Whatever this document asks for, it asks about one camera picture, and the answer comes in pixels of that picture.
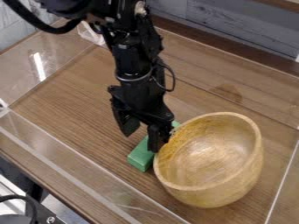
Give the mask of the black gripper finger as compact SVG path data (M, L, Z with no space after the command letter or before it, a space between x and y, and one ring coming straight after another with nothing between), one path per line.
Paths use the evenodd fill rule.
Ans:
M152 153L158 153L164 144L168 143L174 126L150 125L147 127L148 142L147 147Z
M140 127L139 120L131 115L131 110L127 105L119 100L111 100L114 117L118 127L126 137L130 137Z

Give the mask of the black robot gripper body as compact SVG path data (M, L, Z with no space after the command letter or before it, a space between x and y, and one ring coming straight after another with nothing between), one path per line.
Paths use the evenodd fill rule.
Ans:
M111 100L119 99L131 110L131 115L146 125L171 125L174 112L164 103L166 88L163 69L154 69L139 78L118 76L119 86L110 86Z

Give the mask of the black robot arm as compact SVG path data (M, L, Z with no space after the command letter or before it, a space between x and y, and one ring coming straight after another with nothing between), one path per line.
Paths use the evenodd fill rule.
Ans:
M112 53L119 81L110 86L111 108L118 126L131 136L147 125L151 152L168 143L174 113L164 104L164 74L172 69L160 58L163 38L159 35L146 0L35 0L51 14L68 20L62 27L46 24L20 0L3 0L11 10L39 30L64 34L86 21L104 38Z

